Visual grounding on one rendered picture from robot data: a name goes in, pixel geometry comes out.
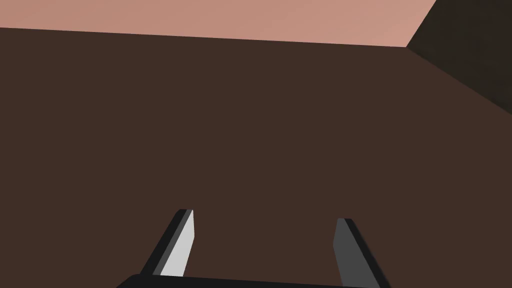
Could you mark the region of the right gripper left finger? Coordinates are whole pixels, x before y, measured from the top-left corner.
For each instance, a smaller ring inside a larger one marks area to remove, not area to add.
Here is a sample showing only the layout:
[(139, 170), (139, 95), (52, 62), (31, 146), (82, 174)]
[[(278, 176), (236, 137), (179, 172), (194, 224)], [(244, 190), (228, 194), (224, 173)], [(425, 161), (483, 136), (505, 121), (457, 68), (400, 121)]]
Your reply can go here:
[(143, 275), (184, 276), (194, 239), (194, 211), (179, 209), (140, 273)]

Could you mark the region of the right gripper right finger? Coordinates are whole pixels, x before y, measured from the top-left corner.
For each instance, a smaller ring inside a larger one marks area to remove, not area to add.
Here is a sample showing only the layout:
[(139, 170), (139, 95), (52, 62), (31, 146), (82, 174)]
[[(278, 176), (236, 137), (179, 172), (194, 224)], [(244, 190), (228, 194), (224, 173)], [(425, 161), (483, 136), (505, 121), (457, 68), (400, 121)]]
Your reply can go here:
[(353, 219), (337, 219), (333, 251), (342, 286), (391, 288)]

